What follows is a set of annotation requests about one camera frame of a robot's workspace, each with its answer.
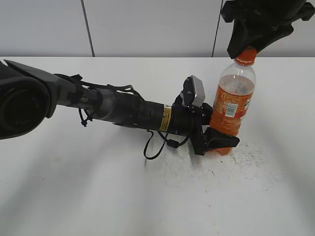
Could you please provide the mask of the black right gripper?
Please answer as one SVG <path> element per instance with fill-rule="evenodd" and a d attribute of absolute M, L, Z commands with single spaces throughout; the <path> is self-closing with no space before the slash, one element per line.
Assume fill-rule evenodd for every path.
<path fill-rule="evenodd" d="M 227 52 L 231 59 L 248 46 L 259 53 L 274 42 L 291 35 L 295 21 L 308 21 L 315 14 L 309 0 L 227 0 L 220 11 L 233 24 Z M 257 31 L 266 31 L 257 39 Z"/>

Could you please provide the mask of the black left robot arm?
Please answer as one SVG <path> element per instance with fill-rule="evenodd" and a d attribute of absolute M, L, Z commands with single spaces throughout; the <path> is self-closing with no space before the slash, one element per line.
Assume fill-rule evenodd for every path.
<path fill-rule="evenodd" d="M 0 64 L 0 137 L 25 135 L 50 118 L 58 105 L 78 109 L 81 124 L 102 120 L 118 126 L 157 132 L 163 143 L 178 148 L 190 141 L 197 155 L 219 148 L 234 148 L 236 135 L 209 126 L 213 108 L 205 103 L 202 81 L 185 79 L 183 90 L 172 105 L 145 100 L 131 85 L 87 83 L 80 75 L 67 76 L 5 60 Z"/>

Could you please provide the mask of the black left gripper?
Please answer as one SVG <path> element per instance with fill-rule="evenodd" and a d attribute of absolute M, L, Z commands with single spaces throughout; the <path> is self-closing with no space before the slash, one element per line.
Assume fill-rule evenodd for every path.
<path fill-rule="evenodd" d="M 203 133 L 203 126 L 209 125 L 213 112 L 209 104 L 185 107 L 183 101 L 183 98 L 177 96 L 172 105 L 171 133 L 185 138 L 181 142 L 171 140 L 172 148 L 178 148 L 190 140 L 197 155 L 204 155 L 207 151 L 229 154 L 238 145 L 239 138 L 221 133 L 214 128 L 208 127 Z"/>

